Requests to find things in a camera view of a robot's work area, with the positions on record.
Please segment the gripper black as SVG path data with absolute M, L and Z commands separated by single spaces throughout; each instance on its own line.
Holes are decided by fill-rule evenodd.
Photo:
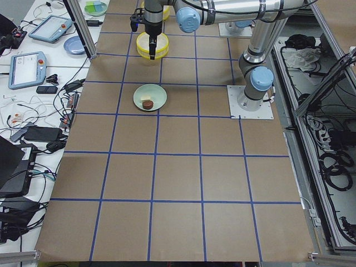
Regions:
M 139 24 L 145 25 L 145 32 L 149 35 L 149 55 L 154 60 L 156 56 L 157 37 L 162 32 L 162 11 L 151 11 L 137 8 L 130 17 L 130 26 L 137 32 Z

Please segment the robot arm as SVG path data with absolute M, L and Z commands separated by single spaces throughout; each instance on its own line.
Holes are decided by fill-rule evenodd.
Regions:
M 172 6 L 181 31 L 191 33 L 200 26 L 223 22 L 255 21 L 250 43 L 240 56 L 239 67 L 246 86 L 238 96 L 238 105 L 247 111 L 260 108 L 272 87 L 274 76 L 262 63 L 288 18 L 302 8 L 304 1 L 145 1 L 130 17 L 131 29 L 145 26 L 149 36 L 149 56 L 155 59 L 157 37 L 162 32 L 164 6 Z

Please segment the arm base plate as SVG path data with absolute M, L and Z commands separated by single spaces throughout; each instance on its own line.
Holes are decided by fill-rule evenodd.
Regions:
M 251 100 L 245 96 L 245 86 L 228 85 L 230 117 L 232 119 L 273 120 L 271 103 L 266 92 L 262 100 Z
M 235 23 L 219 23 L 219 35 L 223 38 L 243 38 L 249 39 L 252 37 L 252 29 L 250 26 L 239 28 Z

